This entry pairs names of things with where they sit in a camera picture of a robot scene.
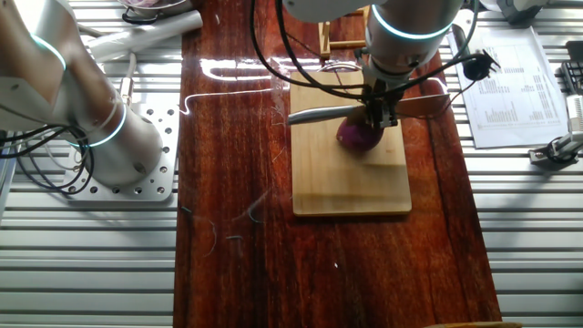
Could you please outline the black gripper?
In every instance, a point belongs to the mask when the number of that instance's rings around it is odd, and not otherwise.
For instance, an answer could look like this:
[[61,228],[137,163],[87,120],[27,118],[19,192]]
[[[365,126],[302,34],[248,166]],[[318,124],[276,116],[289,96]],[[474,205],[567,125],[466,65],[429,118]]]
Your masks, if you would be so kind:
[[393,85],[376,77],[365,77],[364,84],[363,103],[366,105],[367,123],[378,128],[396,127],[398,118],[395,104],[404,97],[404,92],[393,91]]

